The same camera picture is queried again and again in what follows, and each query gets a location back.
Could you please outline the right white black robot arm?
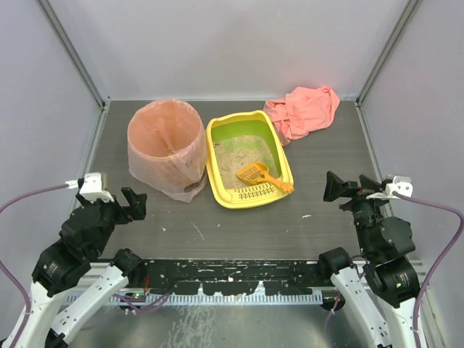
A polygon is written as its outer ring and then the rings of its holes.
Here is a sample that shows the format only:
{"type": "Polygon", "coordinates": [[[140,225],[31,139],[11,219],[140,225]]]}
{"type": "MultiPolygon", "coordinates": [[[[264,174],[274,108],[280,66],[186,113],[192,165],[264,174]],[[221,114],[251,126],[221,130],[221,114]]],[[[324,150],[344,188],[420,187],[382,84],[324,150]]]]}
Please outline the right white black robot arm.
{"type": "Polygon", "coordinates": [[[410,198],[408,177],[393,176],[378,183],[365,175],[343,181],[329,171],[323,199],[348,201],[340,205],[352,213],[360,247],[367,262],[358,272],[341,247],[319,256],[318,268],[345,299],[369,347],[426,347],[420,310],[415,302],[421,289],[407,254],[415,251],[410,223],[385,217],[381,207],[399,195],[410,198]]]}

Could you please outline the orange litter scoop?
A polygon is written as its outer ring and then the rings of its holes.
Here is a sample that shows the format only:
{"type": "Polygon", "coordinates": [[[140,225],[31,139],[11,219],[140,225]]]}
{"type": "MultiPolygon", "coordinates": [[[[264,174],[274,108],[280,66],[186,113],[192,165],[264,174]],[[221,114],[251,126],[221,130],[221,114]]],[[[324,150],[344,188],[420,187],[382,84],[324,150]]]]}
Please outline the orange litter scoop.
{"type": "Polygon", "coordinates": [[[290,194],[294,191],[294,185],[278,180],[270,175],[268,166],[254,162],[238,171],[237,177],[248,185],[257,185],[258,183],[272,183],[284,193],[290,194]]]}

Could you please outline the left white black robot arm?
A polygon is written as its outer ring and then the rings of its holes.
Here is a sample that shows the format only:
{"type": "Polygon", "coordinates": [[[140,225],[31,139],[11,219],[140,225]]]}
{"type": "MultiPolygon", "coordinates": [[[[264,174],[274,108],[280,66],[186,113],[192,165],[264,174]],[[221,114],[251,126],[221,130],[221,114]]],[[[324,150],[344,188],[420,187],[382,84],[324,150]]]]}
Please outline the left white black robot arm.
{"type": "Polygon", "coordinates": [[[130,249],[121,249],[104,275],[87,289],[80,307],[71,305],[62,317],[57,317],[67,295],[101,256],[115,227],[145,219],[147,195],[137,194],[129,187],[121,191],[128,202],[125,206],[114,195],[106,202],[76,194],[80,207],[63,222],[59,240],[40,254],[29,291],[5,266],[1,267],[25,300],[14,329],[1,341],[2,347],[67,347],[72,334],[105,301],[130,282],[142,280],[145,274],[142,259],[130,249]]]}

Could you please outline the yellow green litter box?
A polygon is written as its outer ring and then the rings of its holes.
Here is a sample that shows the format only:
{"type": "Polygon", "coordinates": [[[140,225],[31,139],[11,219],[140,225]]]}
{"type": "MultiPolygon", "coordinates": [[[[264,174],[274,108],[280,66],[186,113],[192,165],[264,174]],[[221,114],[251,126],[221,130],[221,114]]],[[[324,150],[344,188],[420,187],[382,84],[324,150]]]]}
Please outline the yellow green litter box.
{"type": "Polygon", "coordinates": [[[213,196],[222,207],[240,210],[273,203],[289,195],[276,181],[293,184],[289,162],[270,118],[260,110],[209,121],[207,174],[213,196]],[[271,181],[246,183],[239,173],[266,166],[271,181]]]}

